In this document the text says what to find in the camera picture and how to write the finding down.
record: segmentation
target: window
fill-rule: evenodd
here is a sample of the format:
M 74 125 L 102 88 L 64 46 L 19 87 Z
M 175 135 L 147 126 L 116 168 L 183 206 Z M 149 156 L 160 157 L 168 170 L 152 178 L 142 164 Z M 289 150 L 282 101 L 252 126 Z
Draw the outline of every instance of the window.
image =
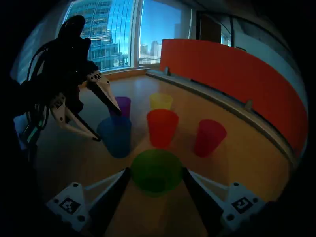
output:
M 160 63 L 163 39 L 188 38 L 191 9 L 175 0 L 144 0 L 139 64 Z
M 67 19 L 85 17 L 81 37 L 92 40 L 88 60 L 100 71 L 130 66 L 132 9 L 133 0 L 80 0 L 71 4 Z

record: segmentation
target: screw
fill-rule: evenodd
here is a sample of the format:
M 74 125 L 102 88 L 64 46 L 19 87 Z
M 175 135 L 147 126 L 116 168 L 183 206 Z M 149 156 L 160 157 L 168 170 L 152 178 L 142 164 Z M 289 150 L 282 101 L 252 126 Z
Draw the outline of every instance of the screw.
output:
M 229 214 L 229 215 L 226 217 L 226 219 L 227 219 L 228 221 L 231 221 L 231 220 L 235 219 L 235 216 L 234 216 L 233 214 Z
M 79 215 L 78 217 L 78 221 L 83 222 L 86 220 L 86 218 L 83 215 Z

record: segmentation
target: blue cup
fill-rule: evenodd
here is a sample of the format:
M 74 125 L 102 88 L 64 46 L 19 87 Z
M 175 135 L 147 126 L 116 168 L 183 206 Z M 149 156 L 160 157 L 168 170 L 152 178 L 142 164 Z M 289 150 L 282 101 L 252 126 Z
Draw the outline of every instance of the blue cup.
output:
M 131 151 L 132 123 L 126 117 L 109 117 L 97 127 L 107 150 L 114 158 L 124 158 Z

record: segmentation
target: plastic cup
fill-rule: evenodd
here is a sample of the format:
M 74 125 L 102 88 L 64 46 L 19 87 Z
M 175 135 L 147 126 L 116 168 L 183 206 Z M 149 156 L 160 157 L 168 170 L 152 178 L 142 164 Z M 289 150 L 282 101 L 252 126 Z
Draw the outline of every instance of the plastic cup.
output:
M 131 128 L 126 117 L 109 117 L 98 125 L 97 133 L 114 158 L 124 158 L 130 153 Z
M 167 109 L 155 109 L 147 114 L 151 144 L 157 148 L 167 147 L 175 134 L 179 117 Z
M 176 188 L 182 180 L 182 163 L 166 150 L 142 152 L 134 159 L 131 171 L 135 184 L 153 197 Z
M 131 99 L 125 96 L 115 97 L 118 106 L 122 111 L 122 117 L 130 118 L 130 110 L 131 110 Z M 117 115 L 109 109 L 111 117 L 117 117 Z
M 151 109 L 171 109 L 173 98 L 170 95 L 155 93 L 150 95 Z
M 213 152 L 226 137 L 226 129 L 218 122 L 204 119 L 199 122 L 194 153 L 206 157 Z

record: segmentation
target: yellow cup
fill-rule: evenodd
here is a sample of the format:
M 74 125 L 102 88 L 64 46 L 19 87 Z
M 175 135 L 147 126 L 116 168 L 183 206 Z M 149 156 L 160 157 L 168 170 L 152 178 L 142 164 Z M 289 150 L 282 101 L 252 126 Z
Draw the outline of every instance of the yellow cup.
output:
M 173 98 L 170 95 L 155 93 L 150 95 L 151 109 L 171 109 Z

